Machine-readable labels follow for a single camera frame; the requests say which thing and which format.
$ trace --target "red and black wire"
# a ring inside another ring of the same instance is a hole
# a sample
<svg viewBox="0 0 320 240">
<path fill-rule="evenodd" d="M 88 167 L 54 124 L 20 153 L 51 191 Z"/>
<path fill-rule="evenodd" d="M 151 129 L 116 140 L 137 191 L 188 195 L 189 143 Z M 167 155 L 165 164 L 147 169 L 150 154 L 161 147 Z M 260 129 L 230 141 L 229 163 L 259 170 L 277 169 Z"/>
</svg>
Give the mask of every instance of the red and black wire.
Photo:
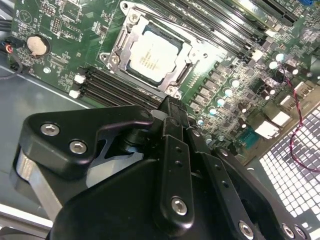
<svg viewBox="0 0 320 240">
<path fill-rule="evenodd" d="M 286 81 L 286 83 L 289 85 L 289 87 L 291 88 L 292 90 L 292 94 L 293 94 L 293 98 L 294 98 L 294 101 L 295 101 L 295 107 L 296 107 L 296 110 L 298 112 L 298 115 L 299 115 L 299 124 L 298 126 L 296 127 L 296 129 L 293 131 L 292 135 L 291 135 L 291 138 L 290 138 L 290 142 L 289 142 L 289 150 L 290 150 L 290 156 L 291 158 L 293 159 L 293 161 L 295 163 L 297 163 L 300 167 L 304 168 L 304 169 L 307 169 L 308 171 L 310 172 L 313 172 L 313 173 L 320 173 L 320 169 L 318 168 L 311 168 L 311 167 L 308 167 L 306 166 L 302 161 L 300 161 L 295 153 L 294 153 L 294 145 L 295 145 L 295 137 L 297 135 L 297 133 L 302 129 L 302 127 L 304 126 L 304 119 L 303 119 L 303 116 L 302 116 L 302 113 L 301 113 L 301 108 L 300 108 L 300 101 L 298 99 L 298 94 L 297 94 L 297 90 L 295 89 L 295 87 L 293 86 L 291 80 L 286 77 L 286 71 L 284 68 L 278 68 L 278 71 L 279 70 L 282 70 L 283 71 L 283 82 Z"/>
</svg>

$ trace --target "black dimm slot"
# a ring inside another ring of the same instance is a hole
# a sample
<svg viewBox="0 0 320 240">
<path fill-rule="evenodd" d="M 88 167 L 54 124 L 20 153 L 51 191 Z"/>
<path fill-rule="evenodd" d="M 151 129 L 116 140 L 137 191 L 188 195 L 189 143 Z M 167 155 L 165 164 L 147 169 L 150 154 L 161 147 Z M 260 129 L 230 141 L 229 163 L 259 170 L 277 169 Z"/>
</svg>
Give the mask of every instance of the black dimm slot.
<svg viewBox="0 0 320 240">
<path fill-rule="evenodd" d="M 215 8 L 210 5 L 210 2 L 208 0 L 199 0 L 196 4 L 201 6 L 203 9 L 205 9 L 208 13 L 217 16 L 221 20 L 223 20 L 225 23 L 232 22 L 235 26 L 232 26 L 233 28 L 236 28 L 236 30 L 250 39 L 253 34 L 250 32 L 247 28 L 245 28 L 243 25 L 235 21 L 232 17 L 230 17 L 228 14 L 226 14 L 223 11 L 218 11 Z"/>
<path fill-rule="evenodd" d="M 261 29 L 264 29 L 264 26 L 259 22 L 252 22 L 249 19 L 247 19 L 240 11 L 234 9 L 232 6 L 228 5 L 226 2 L 222 0 L 214 0 L 216 5 L 220 5 L 226 10 L 228 10 L 230 13 L 237 16 L 240 20 L 242 20 L 245 24 L 251 26 L 252 28 L 256 29 L 257 31 L 261 32 Z"/>
<path fill-rule="evenodd" d="M 264 9 L 271 16 L 278 19 L 281 23 L 291 27 L 298 20 L 298 18 L 282 5 L 274 0 L 252 0 L 259 7 Z"/>
<path fill-rule="evenodd" d="M 152 98 L 151 96 L 148 96 L 133 87 L 121 82 L 118 79 L 115 79 L 101 71 L 95 71 L 91 74 L 91 80 L 93 81 L 99 81 L 103 83 L 106 86 L 111 87 L 112 89 L 117 89 L 120 92 L 128 92 L 133 98 L 136 98 L 138 100 L 142 100 L 145 102 L 151 102 L 154 106 L 157 106 L 160 102 L 156 99 Z"/>
<path fill-rule="evenodd" d="M 184 2 L 181 2 L 181 0 L 171 0 L 171 1 L 174 4 L 176 4 L 177 6 L 179 6 L 180 8 L 184 9 L 186 12 L 192 13 L 196 18 L 201 20 L 206 25 L 212 26 L 214 30 L 217 30 L 222 35 L 224 35 L 225 37 L 229 38 L 231 41 L 233 41 L 234 44 L 237 44 L 240 47 L 243 47 L 244 45 L 246 45 L 247 42 L 245 40 L 239 38 L 233 32 L 230 32 L 230 31 L 226 30 L 219 23 L 214 22 L 211 19 L 203 17 L 203 13 L 198 8 L 193 6 L 192 4 L 188 5 L 188 4 L 184 3 Z"/>
<path fill-rule="evenodd" d="M 184 21 L 184 24 L 189 25 L 188 28 L 192 29 L 195 33 L 201 33 L 201 35 L 208 38 L 210 41 L 217 44 L 218 46 L 221 46 L 222 48 L 224 48 L 225 50 L 227 50 L 228 52 L 232 53 L 235 56 L 239 54 L 239 52 L 235 51 L 233 49 L 233 46 L 231 46 L 229 43 L 222 41 L 212 33 L 209 34 L 207 31 L 204 31 L 203 29 L 201 29 L 201 26 L 196 26 L 192 21 L 187 19 L 186 16 L 182 14 L 182 12 L 172 8 L 172 6 L 167 2 L 162 0 L 154 0 L 154 1 L 163 8 L 169 8 L 170 13 L 172 15 L 174 13 L 176 18 L 182 19 Z"/>
<path fill-rule="evenodd" d="M 133 105 L 146 104 L 150 107 L 156 106 L 156 104 L 154 102 L 151 103 L 149 99 L 140 99 L 139 95 L 141 94 L 137 94 L 136 92 L 131 91 L 129 88 L 127 88 L 126 90 L 124 90 L 123 88 L 120 89 L 116 87 L 114 84 L 110 84 L 110 82 L 107 83 L 106 81 L 91 80 L 91 82 L 88 83 L 88 86 L 94 86 L 97 88 L 97 90 L 99 90 L 100 88 L 107 93 L 108 97 L 113 96 L 124 103 Z"/>
</svg>

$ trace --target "ram slot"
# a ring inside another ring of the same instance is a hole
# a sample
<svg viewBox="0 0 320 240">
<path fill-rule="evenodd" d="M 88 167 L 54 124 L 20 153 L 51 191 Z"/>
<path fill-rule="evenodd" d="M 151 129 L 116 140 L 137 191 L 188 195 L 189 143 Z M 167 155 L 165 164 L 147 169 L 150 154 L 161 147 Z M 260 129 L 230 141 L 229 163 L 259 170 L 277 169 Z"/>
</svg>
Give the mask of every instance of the ram slot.
<svg viewBox="0 0 320 240">
<path fill-rule="evenodd" d="M 220 32 L 222 35 L 224 35 L 226 38 L 229 38 L 234 44 L 243 47 L 246 45 L 246 41 L 239 38 L 236 34 L 233 32 L 228 31 L 225 27 L 220 25 L 219 23 L 214 22 L 211 19 L 205 18 L 204 13 L 201 12 L 198 8 L 196 8 L 193 5 L 187 5 L 186 3 L 183 3 L 181 0 L 172 0 L 172 3 L 177 5 L 179 8 L 183 9 L 186 12 L 189 12 L 193 14 L 197 19 L 202 21 L 204 24 L 206 24 L 209 27 L 209 31 L 214 29 L 217 32 Z"/>
<path fill-rule="evenodd" d="M 208 0 L 199 0 L 197 1 L 196 4 L 198 4 L 200 7 L 202 7 L 211 15 L 221 19 L 225 23 L 228 23 L 228 22 L 232 23 L 232 27 L 235 28 L 239 33 L 241 33 L 246 38 L 251 39 L 252 37 L 255 37 L 255 35 L 249 29 L 247 29 L 242 24 L 238 23 L 236 20 L 234 20 L 224 11 L 218 11 L 217 9 L 215 9 Z"/>
<path fill-rule="evenodd" d="M 196 22 L 192 22 L 189 19 L 187 19 L 182 12 L 174 9 L 173 6 L 168 4 L 168 2 L 163 0 L 154 0 L 154 2 L 162 8 L 170 9 L 170 14 L 177 19 L 183 20 L 184 25 L 187 26 L 189 30 L 192 30 L 195 33 L 207 38 L 212 43 L 222 47 L 223 49 L 227 50 L 229 53 L 235 56 L 238 56 L 238 54 L 240 53 L 239 51 L 235 51 L 234 46 L 230 45 L 227 42 L 222 41 L 220 38 L 212 34 L 210 31 L 202 29 L 202 27 L 200 25 L 197 25 Z"/>
<path fill-rule="evenodd" d="M 88 72 L 81 92 L 107 107 L 140 105 L 153 110 L 160 105 L 160 101 L 98 70 Z"/>
<path fill-rule="evenodd" d="M 226 2 L 224 2 L 222 0 L 214 0 L 211 3 L 215 4 L 216 6 L 218 6 L 220 8 L 222 7 L 225 10 L 229 11 L 231 14 L 235 15 L 241 21 L 243 21 L 246 25 L 250 26 L 253 29 L 256 29 L 258 32 L 266 30 L 265 26 L 262 25 L 260 22 L 258 22 L 258 21 L 252 22 L 251 20 L 246 18 L 243 15 L 243 13 L 241 13 L 240 11 L 234 9 L 232 6 L 228 5 Z"/>
<path fill-rule="evenodd" d="M 265 10 L 268 14 L 278 19 L 284 25 L 289 27 L 298 20 L 298 18 L 282 5 L 274 0 L 252 0 L 256 5 Z"/>
</svg>

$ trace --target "green circuit board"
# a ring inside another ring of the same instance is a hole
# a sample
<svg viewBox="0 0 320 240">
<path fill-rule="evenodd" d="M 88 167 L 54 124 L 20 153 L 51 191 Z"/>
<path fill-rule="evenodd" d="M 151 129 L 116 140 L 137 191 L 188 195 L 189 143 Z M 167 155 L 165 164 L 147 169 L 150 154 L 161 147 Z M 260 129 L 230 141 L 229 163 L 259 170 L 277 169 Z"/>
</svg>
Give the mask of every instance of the green circuit board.
<svg viewBox="0 0 320 240">
<path fill-rule="evenodd" d="M 225 33 L 226 26 L 219 19 L 219 14 L 210 14 L 195 1 L 136 0 L 134 2 L 160 12 L 176 25 L 185 28 L 187 28 L 184 26 L 185 19 L 193 20 L 194 23 L 199 22 L 199 20 L 195 20 L 197 15 L 190 10 L 194 9 L 198 13 L 201 12 L 201 16 L 214 21 L 218 32 Z M 228 50 L 211 42 L 213 47 L 206 48 L 205 57 L 194 64 L 178 86 L 177 93 L 180 95 L 180 99 L 187 104 L 189 116 L 196 121 L 202 121 L 198 127 L 204 130 L 204 135 L 211 135 L 213 140 L 208 143 L 210 146 L 227 147 L 231 143 L 237 142 L 248 147 L 260 136 L 251 128 L 242 129 L 237 119 L 241 117 L 246 120 L 256 111 L 263 112 L 265 105 L 269 102 L 279 106 L 284 98 L 292 94 L 290 88 L 285 84 L 270 81 L 274 72 L 269 69 L 269 62 L 274 60 L 276 54 L 283 53 L 286 63 L 299 69 L 309 67 L 310 56 L 320 44 L 320 10 L 316 4 L 303 6 L 296 0 L 278 1 L 297 17 L 297 21 L 292 24 L 293 26 L 287 26 L 258 6 L 245 8 L 239 0 L 224 0 L 225 6 L 220 1 L 206 0 L 206 2 L 231 18 L 235 18 L 235 15 L 232 10 L 228 9 L 228 6 L 242 11 L 243 16 L 250 21 L 248 24 L 241 23 L 246 32 L 251 32 L 252 35 L 260 38 L 268 37 L 270 45 L 262 46 L 254 42 L 251 50 L 253 52 L 260 51 L 262 54 L 254 62 L 245 62 L 240 59 L 239 55 L 230 54 Z M 191 12 L 186 12 L 183 3 L 193 7 L 189 6 L 188 8 Z M 113 50 L 121 32 L 126 19 L 126 15 L 120 8 L 121 4 L 123 2 L 120 0 L 17 1 L 11 35 L 25 42 L 28 42 L 30 36 L 40 35 L 46 38 L 49 45 L 48 52 L 41 57 L 35 57 L 27 47 L 15 51 L 23 64 L 30 67 L 28 72 L 30 75 L 69 93 L 75 84 L 74 79 L 79 68 L 95 67 L 106 73 L 110 71 L 100 60 L 99 55 L 110 53 Z M 168 4 L 171 6 L 171 10 L 165 7 Z M 184 19 L 177 17 L 180 13 L 185 15 Z M 201 21 L 202 26 L 207 23 L 205 20 Z M 254 28 L 254 25 L 263 26 L 265 29 Z M 229 29 L 225 35 L 229 36 L 232 31 Z M 242 43 L 245 45 L 249 42 L 241 34 L 236 37 L 231 35 L 230 39 L 230 41 L 224 40 L 224 42 L 237 53 L 243 53 Z M 219 72 L 217 70 L 219 65 L 225 66 L 228 71 Z M 219 74 L 218 78 L 213 79 L 214 72 Z M 239 81 L 239 87 L 232 86 L 231 80 L 234 79 Z M 258 91 L 254 91 L 255 88 L 261 87 L 257 86 L 259 84 L 257 79 L 262 79 L 275 90 L 275 94 L 270 99 L 266 100 L 260 96 Z M 197 101 L 196 96 L 201 89 L 206 88 L 208 80 L 215 84 L 216 89 L 208 95 L 200 94 L 204 101 Z M 307 81 L 304 88 L 313 89 L 316 86 L 302 74 L 295 76 L 294 81 L 296 84 Z M 141 89 L 141 86 L 136 86 L 134 82 L 130 84 Z M 232 90 L 232 96 L 225 95 L 226 88 Z M 218 104 L 218 98 L 224 100 L 223 106 Z M 86 96 L 82 100 L 95 107 L 104 106 L 101 102 Z M 239 103 L 247 106 L 246 113 L 239 111 Z M 209 108 L 216 109 L 216 114 L 210 114 Z M 290 110 L 289 106 L 283 104 L 280 108 L 287 112 Z"/>
</svg>

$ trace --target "capacitor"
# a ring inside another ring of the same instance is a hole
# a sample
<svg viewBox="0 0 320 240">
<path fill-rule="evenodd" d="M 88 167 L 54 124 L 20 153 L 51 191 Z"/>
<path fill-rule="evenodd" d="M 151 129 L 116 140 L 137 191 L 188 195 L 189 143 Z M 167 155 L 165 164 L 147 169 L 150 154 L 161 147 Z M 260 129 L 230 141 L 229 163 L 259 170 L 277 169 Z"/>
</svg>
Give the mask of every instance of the capacitor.
<svg viewBox="0 0 320 240">
<path fill-rule="evenodd" d="M 299 70 L 290 64 L 286 63 L 284 67 L 288 72 L 292 73 L 293 75 L 297 75 L 299 73 Z"/>
<path fill-rule="evenodd" d="M 204 118 L 202 116 L 198 117 L 196 119 L 196 123 L 199 125 L 199 126 L 202 126 L 204 124 Z"/>
<path fill-rule="evenodd" d="M 269 68 L 270 69 L 276 69 L 278 67 L 278 63 L 276 61 L 271 61 L 269 63 Z"/>
<path fill-rule="evenodd" d="M 236 78 L 231 79 L 230 83 L 233 88 L 238 88 L 240 86 L 240 81 Z"/>
<path fill-rule="evenodd" d="M 222 107 L 223 105 L 225 105 L 225 100 L 220 96 L 218 96 L 215 99 L 215 101 L 216 101 L 216 104 L 218 105 L 218 107 Z"/>
<path fill-rule="evenodd" d="M 225 87 L 225 88 L 223 89 L 223 92 L 224 92 L 224 95 L 225 95 L 226 97 L 228 97 L 228 98 L 230 98 L 230 97 L 232 96 L 232 90 L 231 90 L 230 88 L 228 88 L 228 87 Z"/>
<path fill-rule="evenodd" d="M 239 104 L 238 104 L 238 109 L 239 109 L 243 114 L 247 112 L 246 107 L 245 107 L 242 103 L 239 103 Z"/>
<path fill-rule="evenodd" d="M 225 140 L 225 136 L 223 135 L 220 135 L 217 137 L 217 139 L 220 141 L 220 142 L 223 142 Z"/>
<path fill-rule="evenodd" d="M 217 114 L 217 110 L 213 106 L 208 107 L 208 111 L 211 116 L 214 116 Z"/>
<path fill-rule="evenodd" d="M 263 90 L 260 95 L 261 95 L 261 97 L 263 97 L 264 100 L 270 99 L 270 95 L 266 90 Z"/>
<path fill-rule="evenodd" d="M 285 60 L 285 55 L 283 53 L 278 53 L 275 56 L 275 60 L 277 60 L 278 62 L 283 62 L 283 60 Z"/>
<path fill-rule="evenodd" d="M 207 145 L 209 145 L 209 144 L 212 142 L 212 137 L 211 137 L 211 135 L 206 135 L 206 136 L 204 137 L 204 140 L 205 140 L 205 143 L 206 143 Z"/>
<path fill-rule="evenodd" d="M 265 87 L 265 90 L 269 93 L 269 95 L 274 95 L 276 93 L 276 90 L 274 90 L 271 86 L 267 85 Z"/>
<path fill-rule="evenodd" d="M 245 129 L 247 127 L 245 120 L 243 120 L 241 117 L 239 117 L 238 123 L 240 124 L 240 127 L 243 129 Z"/>
</svg>

